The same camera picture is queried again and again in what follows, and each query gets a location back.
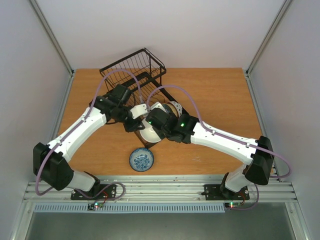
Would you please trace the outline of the celadon green bowl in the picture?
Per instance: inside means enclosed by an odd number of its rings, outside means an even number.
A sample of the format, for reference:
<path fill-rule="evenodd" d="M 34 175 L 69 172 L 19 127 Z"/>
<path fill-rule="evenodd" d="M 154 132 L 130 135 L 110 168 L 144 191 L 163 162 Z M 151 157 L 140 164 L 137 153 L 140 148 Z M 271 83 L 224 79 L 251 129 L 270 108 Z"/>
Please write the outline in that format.
<path fill-rule="evenodd" d="M 160 102 L 156 102 L 154 103 L 151 107 L 150 107 L 150 110 L 152 111 L 153 109 L 160 109 L 162 110 L 163 112 L 167 112 L 166 109 L 164 108 L 164 106 L 160 103 Z"/>

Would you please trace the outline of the blue floral white bowl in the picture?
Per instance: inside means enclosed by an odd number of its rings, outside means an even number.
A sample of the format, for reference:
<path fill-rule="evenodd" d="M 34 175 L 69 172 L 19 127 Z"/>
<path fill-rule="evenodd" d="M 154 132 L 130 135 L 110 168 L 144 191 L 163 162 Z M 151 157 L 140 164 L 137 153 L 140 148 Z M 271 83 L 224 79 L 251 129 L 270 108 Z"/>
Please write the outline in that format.
<path fill-rule="evenodd" d="M 154 154 L 147 148 L 137 148 L 129 156 L 129 165 L 136 172 L 148 171 L 155 162 Z"/>

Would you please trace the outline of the red dot patterned bowl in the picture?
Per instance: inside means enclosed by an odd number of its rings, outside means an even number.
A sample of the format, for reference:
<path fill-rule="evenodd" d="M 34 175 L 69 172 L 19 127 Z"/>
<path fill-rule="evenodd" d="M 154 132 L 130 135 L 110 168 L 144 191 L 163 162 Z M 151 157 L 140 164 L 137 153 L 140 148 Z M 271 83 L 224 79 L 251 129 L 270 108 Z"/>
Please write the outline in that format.
<path fill-rule="evenodd" d="M 177 118 L 182 115 L 183 108 L 179 103 L 177 103 L 176 101 L 169 101 L 168 105 Z"/>

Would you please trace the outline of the black wire dish rack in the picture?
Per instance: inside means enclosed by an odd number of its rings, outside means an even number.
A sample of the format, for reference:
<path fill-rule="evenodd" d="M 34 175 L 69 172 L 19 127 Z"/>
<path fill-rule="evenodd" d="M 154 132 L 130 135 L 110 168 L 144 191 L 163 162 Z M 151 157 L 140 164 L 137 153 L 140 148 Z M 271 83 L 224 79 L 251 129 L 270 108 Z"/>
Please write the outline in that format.
<path fill-rule="evenodd" d="M 164 63 L 152 54 L 147 48 L 137 50 L 99 70 L 105 77 L 106 94 L 108 97 L 117 85 L 122 85 L 131 91 L 125 106 L 127 108 L 146 103 L 150 97 L 149 105 L 159 102 L 169 105 L 172 111 L 178 114 L 188 112 L 164 88 L 162 77 L 167 73 Z"/>

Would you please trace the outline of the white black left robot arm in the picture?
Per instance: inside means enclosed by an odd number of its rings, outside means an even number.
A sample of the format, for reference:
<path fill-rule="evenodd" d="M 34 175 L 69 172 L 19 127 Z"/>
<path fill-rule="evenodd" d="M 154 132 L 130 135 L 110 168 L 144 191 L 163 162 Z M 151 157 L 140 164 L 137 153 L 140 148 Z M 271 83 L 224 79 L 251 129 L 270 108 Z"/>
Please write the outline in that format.
<path fill-rule="evenodd" d="M 126 132 L 141 129 L 140 117 L 148 112 L 144 102 L 127 106 L 132 91 L 118 84 L 106 96 L 95 95 L 84 113 L 61 135 L 33 148 L 33 172 L 36 176 L 35 192 L 43 196 L 47 191 L 39 190 L 40 181 L 57 191 L 74 189 L 87 199 L 96 199 L 102 192 L 100 180 L 88 172 L 73 170 L 69 161 L 81 145 L 110 120 L 122 123 Z"/>

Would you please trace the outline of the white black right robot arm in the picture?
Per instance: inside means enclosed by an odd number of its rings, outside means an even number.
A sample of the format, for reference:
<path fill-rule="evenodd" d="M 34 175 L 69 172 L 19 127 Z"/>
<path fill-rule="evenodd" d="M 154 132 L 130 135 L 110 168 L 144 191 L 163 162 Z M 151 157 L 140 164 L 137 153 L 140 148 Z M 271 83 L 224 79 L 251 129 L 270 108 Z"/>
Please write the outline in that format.
<path fill-rule="evenodd" d="M 167 139 L 176 143 L 205 146 L 242 162 L 233 172 L 224 175 L 219 187 L 225 199 L 234 197 L 249 184 L 265 186 L 269 183 L 274 162 L 271 141 L 264 136 L 258 140 L 243 138 L 220 131 L 189 114 L 177 117 L 161 108 L 150 111 L 142 121 L 142 138 L 150 143 Z"/>

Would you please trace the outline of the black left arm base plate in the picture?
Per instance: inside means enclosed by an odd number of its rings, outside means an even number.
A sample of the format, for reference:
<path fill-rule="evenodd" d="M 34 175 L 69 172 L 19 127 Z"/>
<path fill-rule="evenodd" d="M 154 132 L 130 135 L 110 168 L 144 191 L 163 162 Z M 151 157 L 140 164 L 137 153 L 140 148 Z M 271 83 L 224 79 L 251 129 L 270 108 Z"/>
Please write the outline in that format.
<path fill-rule="evenodd" d="M 71 193 L 70 199 L 73 201 L 92 201 L 103 199 L 106 195 L 113 199 L 116 197 L 117 185 L 116 184 L 100 184 L 94 186 L 90 191 L 79 192 L 74 189 Z"/>

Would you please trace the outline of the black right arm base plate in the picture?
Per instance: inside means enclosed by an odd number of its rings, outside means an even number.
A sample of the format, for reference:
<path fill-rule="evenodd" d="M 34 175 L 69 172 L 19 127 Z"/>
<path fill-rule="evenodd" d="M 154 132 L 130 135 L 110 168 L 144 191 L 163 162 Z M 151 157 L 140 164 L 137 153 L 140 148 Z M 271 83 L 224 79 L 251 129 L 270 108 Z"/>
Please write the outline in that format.
<path fill-rule="evenodd" d="M 221 190 L 219 184 L 205 184 L 203 187 L 201 195 L 207 201 L 246 201 L 250 199 L 247 186 L 243 187 L 239 192 L 233 192 L 228 189 Z"/>

